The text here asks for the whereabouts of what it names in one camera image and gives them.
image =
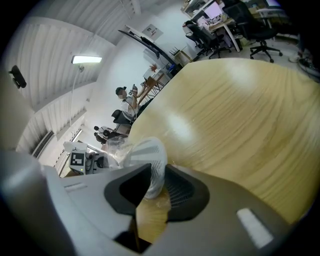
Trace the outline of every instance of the gray floor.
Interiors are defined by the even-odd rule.
[[[267,40],[267,45],[272,48],[279,49],[282,53],[283,56],[279,56],[279,53],[275,51],[269,51],[271,57],[274,60],[275,64],[299,71],[304,73],[306,76],[309,76],[311,79],[317,81],[318,83],[320,82],[319,78],[314,77],[312,75],[307,74],[305,71],[303,71],[300,66],[297,63],[292,63],[289,61],[289,57],[295,53],[298,52],[298,41],[296,40],[282,40],[281,38],[277,38],[276,41],[273,40]],[[243,47],[242,51],[237,52],[236,49],[233,47],[231,48],[231,53],[228,51],[222,51],[220,54],[221,58],[244,58],[244,59],[250,59],[250,47],[254,46],[259,46],[259,43],[253,43],[251,45]],[[208,56],[203,55],[200,57],[198,61],[203,61],[203,60],[208,60],[209,56],[212,54],[212,52],[209,52]],[[255,60],[260,60],[260,61],[266,61],[269,62],[269,57],[264,54],[263,52],[258,53],[253,56]],[[218,55],[212,56],[213,59],[217,59]]]

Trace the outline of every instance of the light wood tabletop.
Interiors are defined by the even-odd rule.
[[[240,184],[292,224],[319,187],[320,86],[259,60],[189,63],[134,122],[129,140],[150,136],[163,142],[168,163]],[[164,190],[140,203],[141,238],[152,243],[165,229],[168,199]]]

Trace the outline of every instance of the white desk leg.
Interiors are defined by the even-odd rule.
[[[239,49],[239,46],[236,42],[236,39],[234,38],[234,35],[231,33],[230,29],[228,28],[228,26],[226,24],[223,24],[223,27],[226,30],[226,32],[228,33],[229,37],[231,38],[232,43],[234,44],[236,51],[239,53],[240,49]]]

